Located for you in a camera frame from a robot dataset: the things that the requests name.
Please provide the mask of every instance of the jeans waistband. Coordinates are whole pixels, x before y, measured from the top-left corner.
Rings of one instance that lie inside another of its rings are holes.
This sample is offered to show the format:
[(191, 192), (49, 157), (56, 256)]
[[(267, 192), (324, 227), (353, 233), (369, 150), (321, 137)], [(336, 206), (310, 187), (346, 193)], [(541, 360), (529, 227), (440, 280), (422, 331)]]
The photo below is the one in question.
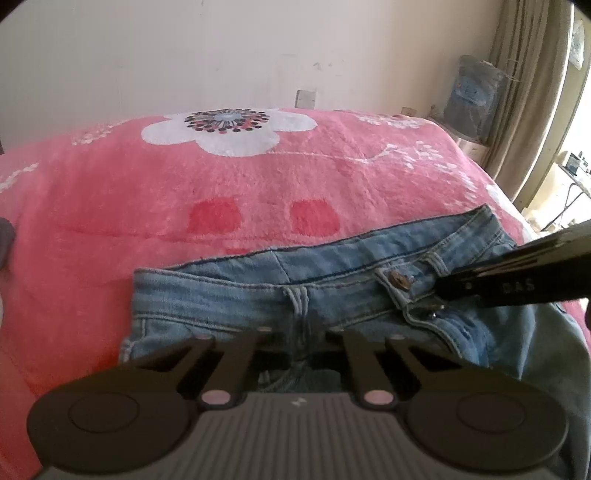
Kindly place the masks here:
[(204, 322), (233, 332), (237, 320), (249, 327), (280, 322), (300, 304), (315, 310), (325, 326), (347, 324), (392, 309), (378, 285), (380, 269), (395, 267), (412, 278), (407, 294), (412, 301), (429, 291), (437, 276), (476, 261), (502, 236), (511, 241), (484, 205), (315, 247), (142, 268), (134, 274), (132, 309), (136, 318)]

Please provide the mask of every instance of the white logo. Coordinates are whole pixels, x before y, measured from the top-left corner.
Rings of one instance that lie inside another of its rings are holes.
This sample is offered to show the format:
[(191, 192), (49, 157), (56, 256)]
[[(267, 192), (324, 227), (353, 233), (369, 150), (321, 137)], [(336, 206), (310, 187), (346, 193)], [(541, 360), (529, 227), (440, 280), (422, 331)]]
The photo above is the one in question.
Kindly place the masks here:
[(302, 397), (300, 397), (297, 400), (294, 400), (293, 402), (291, 402), (291, 404), (294, 407), (298, 407), (298, 408), (300, 408), (302, 405), (305, 405), (307, 403), (308, 403), (308, 401), (305, 398), (302, 398)]

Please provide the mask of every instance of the table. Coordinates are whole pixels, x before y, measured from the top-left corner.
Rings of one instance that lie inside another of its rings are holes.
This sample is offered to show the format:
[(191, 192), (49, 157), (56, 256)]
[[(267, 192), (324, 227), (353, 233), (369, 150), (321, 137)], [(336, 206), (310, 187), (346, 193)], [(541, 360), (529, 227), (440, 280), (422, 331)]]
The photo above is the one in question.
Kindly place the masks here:
[[(556, 220), (558, 220), (558, 218), (562, 217), (564, 215), (564, 213), (571, 207), (571, 205), (577, 201), (577, 199), (581, 196), (581, 195), (586, 195), (587, 197), (589, 197), (591, 199), (591, 177), (589, 177), (589, 175), (587, 175), (583, 170), (579, 169), (578, 170), (578, 174), (577, 175), (573, 175), (571, 172), (569, 172), (565, 166), (563, 165), (558, 165), (563, 172), (565, 172), (569, 178), (573, 181), (570, 186), (569, 186), (569, 191), (566, 194), (566, 202), (564, 203), (564, 208), (562, 209), (562, 211), (556, 215), (555, 218), (553, 218), (548, 225), (546, 225), (544, 228), (542, 228), (542, 231), (546, 230), (550, 225), (552, 225)], [(574, 198), (574, 200), (572, 202), (569, 203), (569, 197), (570, 197), (570, 191), (574, 186), (577, 186), (581, 189), (581, 192)]]

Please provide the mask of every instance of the bed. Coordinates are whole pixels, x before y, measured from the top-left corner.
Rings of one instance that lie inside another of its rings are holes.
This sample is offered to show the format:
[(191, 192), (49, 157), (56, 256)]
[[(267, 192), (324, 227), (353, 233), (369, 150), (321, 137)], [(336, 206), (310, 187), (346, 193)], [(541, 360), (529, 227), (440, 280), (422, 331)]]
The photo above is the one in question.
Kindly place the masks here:
[[(349, 111), (223, 109), (95, 126), (0, 157), (0, 478), (39, 468), (25, 419), (49, 389), (116, 364), (132, 272), (313, 245), (487, 203), (533, 231), (436, 124)], [(591, 336), (576, 303), (565, 306)]]

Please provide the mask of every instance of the brown button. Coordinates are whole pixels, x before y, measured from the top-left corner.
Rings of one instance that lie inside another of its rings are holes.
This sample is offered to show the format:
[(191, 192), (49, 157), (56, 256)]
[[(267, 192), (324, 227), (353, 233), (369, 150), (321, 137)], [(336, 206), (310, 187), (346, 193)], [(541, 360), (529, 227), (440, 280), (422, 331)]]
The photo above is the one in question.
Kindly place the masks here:
[(394, 287), (400, 288), (404, 291), (409, 291), (410, 287), (413, 285), (413, 279), (408, 278), (406, 275), (402, 275), (396, 270), (390, 270), (389, 279)]

